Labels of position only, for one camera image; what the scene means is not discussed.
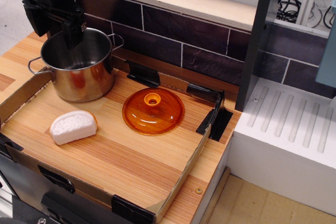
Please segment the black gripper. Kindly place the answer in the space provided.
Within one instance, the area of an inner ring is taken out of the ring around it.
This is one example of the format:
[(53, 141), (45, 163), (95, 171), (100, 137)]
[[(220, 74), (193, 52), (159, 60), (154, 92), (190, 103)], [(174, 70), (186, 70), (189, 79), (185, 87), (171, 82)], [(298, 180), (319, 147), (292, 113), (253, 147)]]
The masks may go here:
[(83, 40), (86, 22), (83, 9), (76, 0), (23, 0), (27, 18), (35, 33), (41, 37), (51, 29), (51, 21), (61, 24), (68, 49), (75, 48)]

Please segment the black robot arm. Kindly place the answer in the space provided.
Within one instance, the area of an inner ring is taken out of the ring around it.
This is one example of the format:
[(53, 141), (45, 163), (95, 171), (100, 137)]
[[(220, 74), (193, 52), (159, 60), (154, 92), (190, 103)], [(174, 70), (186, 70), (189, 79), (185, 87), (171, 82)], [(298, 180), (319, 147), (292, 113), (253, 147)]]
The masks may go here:
[(23, 0), (26, 16), (38, 36), (60, 32), (68, 49), (83, 40), (84, 10), (76, 0)]

